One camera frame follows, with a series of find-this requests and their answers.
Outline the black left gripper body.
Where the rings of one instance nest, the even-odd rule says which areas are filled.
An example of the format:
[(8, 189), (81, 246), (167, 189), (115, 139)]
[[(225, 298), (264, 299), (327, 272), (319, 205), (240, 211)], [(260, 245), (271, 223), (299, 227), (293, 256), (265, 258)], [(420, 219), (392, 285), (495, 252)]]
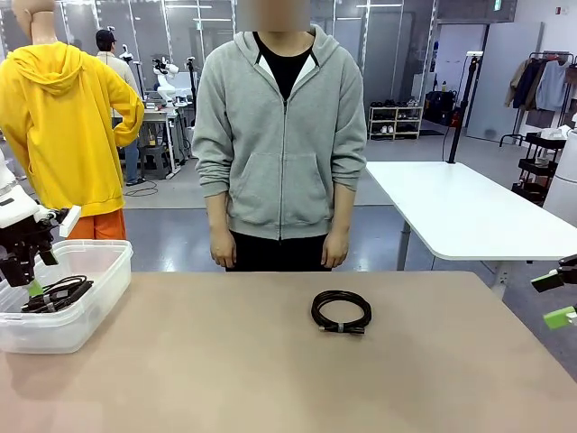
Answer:
[(26, 254), (31, 256), (30, 260), (37, 254), (44, 259), (52, 253), (51, 230), (54, 228), (55, 225), (50, 220), (36, 221), (33, 216), (28, 216), (1, 229), (1, 245), (20, 260), (23, 260)]

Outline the person's right hand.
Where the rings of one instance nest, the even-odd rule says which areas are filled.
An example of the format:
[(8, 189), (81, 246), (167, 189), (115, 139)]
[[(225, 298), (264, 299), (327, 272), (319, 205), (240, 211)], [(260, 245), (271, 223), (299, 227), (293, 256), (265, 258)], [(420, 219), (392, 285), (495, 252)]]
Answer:
[(225, 269), (232, 269), (235, 266), (236, 244), (228, 229), (211, 232), (210, 253), (217, 265)]

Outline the person's left hand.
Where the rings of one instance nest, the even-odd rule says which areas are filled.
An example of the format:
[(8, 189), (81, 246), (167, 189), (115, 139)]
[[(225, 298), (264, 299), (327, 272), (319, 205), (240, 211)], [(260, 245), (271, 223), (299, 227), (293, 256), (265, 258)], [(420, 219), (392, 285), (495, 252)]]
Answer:
[(350, 237), (347, 232), (331, 231), (324, 240), (321, 264), (326, 269), (340, 266), (349, 251)]

